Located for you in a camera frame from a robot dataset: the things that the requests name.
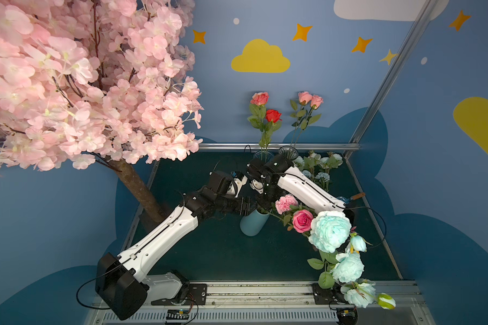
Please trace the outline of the light blue ceramic vase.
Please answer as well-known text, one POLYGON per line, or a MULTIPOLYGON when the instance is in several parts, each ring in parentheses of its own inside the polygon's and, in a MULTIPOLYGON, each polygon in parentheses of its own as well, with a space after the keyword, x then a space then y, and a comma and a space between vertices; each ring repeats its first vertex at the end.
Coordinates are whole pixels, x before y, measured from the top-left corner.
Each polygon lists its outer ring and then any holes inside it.
POLYGON ((270 214, 268 211, 258 208, 248 216, 241 219, 240 229, 245 236, 253 237, 260 233, 266 224, 270 214))

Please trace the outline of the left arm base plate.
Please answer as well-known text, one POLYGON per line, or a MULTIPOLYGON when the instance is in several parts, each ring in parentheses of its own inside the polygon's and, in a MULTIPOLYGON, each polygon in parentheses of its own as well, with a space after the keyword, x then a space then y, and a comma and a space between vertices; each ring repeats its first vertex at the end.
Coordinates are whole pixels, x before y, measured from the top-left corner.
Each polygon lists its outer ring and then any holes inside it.
POLYGON ((178 294, 172 299, 157 299, 150 302, 152 306, 204 306, 207 299, 207 284, 188 283, 184 284, 178 294))

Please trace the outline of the blue rose stem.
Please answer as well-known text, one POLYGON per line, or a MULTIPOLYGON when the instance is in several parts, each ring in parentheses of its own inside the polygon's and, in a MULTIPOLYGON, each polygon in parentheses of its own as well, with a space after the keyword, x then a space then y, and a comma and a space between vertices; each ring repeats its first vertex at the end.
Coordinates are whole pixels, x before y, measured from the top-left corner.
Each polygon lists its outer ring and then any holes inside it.
POLYGON ((317 174, 317 169, 320 167, 321 155, 310 150, 306 157, 303 158, 305 170, 311 173, 311 178, 314 179, 317 174))
POLYGON ((353 230, 343 212, 320 212, 312 220, 308 241, 320 253, 319 259, 308 261, 322 272, 318 279, 320 288, 355 282, 363 274, 360 254, 367 251, 368 242, 353 230))

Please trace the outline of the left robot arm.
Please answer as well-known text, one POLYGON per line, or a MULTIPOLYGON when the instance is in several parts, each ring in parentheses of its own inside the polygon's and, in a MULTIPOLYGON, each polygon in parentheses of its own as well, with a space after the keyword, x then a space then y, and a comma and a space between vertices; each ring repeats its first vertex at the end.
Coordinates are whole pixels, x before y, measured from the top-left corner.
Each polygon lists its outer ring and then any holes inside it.
POLYGON ((241 195, 248 178, 241 172, 214 171, 207 185, 183 194, 182 202, 142 240, 118 255, 107 253, 96 268, 94 287, 108 308, 121 320, 133 316, 146 302, 173 299, 184 281, 172 272, 149 280, 153 266, 199 223, 216 212, 247 216, 254 210, 241 195))

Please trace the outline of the clear ribbed glass vase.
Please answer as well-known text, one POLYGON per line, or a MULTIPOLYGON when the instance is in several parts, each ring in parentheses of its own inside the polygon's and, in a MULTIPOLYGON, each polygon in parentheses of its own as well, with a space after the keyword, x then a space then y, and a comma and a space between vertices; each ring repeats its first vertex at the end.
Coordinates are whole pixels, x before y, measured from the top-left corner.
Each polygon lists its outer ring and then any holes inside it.
POLYGON ((294 161, 298 158, 299 153, 293 146, 283 146, 279 149, 279 154, 289 161, 294 161))

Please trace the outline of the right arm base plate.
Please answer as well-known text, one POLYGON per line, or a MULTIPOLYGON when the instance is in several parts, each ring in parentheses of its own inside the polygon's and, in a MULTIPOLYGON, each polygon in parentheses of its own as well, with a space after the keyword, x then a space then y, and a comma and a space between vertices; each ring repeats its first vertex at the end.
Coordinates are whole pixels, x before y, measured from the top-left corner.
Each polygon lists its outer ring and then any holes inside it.
POLYGON ((312 284, 312 295, 316 305, 346 305, 344 295, 341 293, 341 286, 334 284, 333 287, 323 289, 318 283, 312 284))

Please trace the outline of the purple ribbed glass vase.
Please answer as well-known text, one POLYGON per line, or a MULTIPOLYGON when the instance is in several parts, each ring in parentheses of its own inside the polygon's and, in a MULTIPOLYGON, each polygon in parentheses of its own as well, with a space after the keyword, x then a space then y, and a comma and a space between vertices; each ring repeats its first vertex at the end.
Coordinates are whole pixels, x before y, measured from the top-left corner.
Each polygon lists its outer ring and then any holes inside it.
POLYGON ((263 163, 267 163, 274 158, 274 155, 266 149, 260 149, 253 154, 253 158, 259 159, 263 163))

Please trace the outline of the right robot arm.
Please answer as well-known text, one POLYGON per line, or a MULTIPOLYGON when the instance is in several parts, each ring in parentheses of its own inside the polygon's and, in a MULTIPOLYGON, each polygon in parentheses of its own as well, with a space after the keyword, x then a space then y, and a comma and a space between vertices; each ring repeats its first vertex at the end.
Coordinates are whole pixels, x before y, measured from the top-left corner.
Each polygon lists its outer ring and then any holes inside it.
POLYGON ((346 218, 354 223, 354 212, 350 211, 342 200, 325 192, 304 176, 292 161, 280 154, 274 156, 269 162, 263 162, 258 158, 252 159, 247 164, 247 176, 250 187, 258 192, 256 195, 258 207, 271 209, 280 197, 291 194, 298 202, 317 213, 343 212, 346 218))

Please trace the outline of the blue flower bunch purple vase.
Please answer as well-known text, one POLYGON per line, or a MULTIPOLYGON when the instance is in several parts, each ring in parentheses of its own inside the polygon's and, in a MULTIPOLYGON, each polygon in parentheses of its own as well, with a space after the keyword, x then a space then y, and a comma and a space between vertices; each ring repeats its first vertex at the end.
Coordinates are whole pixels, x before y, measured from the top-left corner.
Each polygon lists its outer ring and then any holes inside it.
POLYGON ((329 152, 328 157, 321 159, 322 168, 325 170, 337 169, 343 164, 343 157, 334 152, 329 152))

